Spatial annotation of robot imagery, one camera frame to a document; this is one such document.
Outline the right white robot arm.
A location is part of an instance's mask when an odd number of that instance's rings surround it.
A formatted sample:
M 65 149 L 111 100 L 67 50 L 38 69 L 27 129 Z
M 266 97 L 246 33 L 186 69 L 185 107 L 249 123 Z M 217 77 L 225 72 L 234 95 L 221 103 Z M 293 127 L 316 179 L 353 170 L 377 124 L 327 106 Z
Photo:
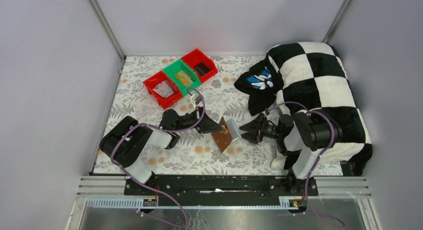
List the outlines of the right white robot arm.
M 319 111 L 282 114 L 275 124 L 260 113 L 239 128 L 241 137 L 258 144 L 264 137 L 276 141 L 276 149 L 283 157 L 298 155 L 288 170 L 288 180 L 297 183 L 312 176 L 312 171 L 325 150 L 332 148 L 342 137 L 341 127 Z

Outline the brown leather card holder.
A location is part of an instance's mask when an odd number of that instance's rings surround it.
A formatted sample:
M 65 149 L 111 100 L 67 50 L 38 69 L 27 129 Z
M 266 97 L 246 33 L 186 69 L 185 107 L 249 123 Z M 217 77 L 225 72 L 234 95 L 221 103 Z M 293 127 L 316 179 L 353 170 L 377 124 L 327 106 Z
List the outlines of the brown leather card holder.
M 219 124 L 222 130 L 213 132 L 211 135 L 218 149 L 223 153 L 232 143 L 241 138 L 241 134 L 233 119 L 225 120 L 221 117 Z

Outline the silver card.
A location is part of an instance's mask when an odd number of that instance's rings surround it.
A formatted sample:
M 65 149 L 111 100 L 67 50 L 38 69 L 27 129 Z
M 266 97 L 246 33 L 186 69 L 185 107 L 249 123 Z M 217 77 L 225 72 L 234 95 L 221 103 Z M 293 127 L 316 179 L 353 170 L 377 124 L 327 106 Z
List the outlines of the silver card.
M 173 95 L 175 92 L 167 80 L 164 80 L 158 83 L 154 88 L 153 91 L 161 96 L 162 98 L 168 98 Z

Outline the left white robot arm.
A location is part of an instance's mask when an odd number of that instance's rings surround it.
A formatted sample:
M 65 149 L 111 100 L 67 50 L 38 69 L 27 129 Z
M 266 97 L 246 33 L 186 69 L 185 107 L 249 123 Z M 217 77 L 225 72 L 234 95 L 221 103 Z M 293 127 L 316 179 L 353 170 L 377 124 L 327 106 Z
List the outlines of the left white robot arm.
M 193 112 L 185 115 L 168 109 L 163 112 L 158 127 L 140 124 L 135 118 L 126 116 L 101 139 L 99 149 L 129 177 L 144 184 L 153 171 L 141 159 L 143 149 L 171 149 L 179 141 L 179 133 L 191 129 L 200 134 L 225 132 L 221 124 L 206 114 L 203 106 L 196 106 Z

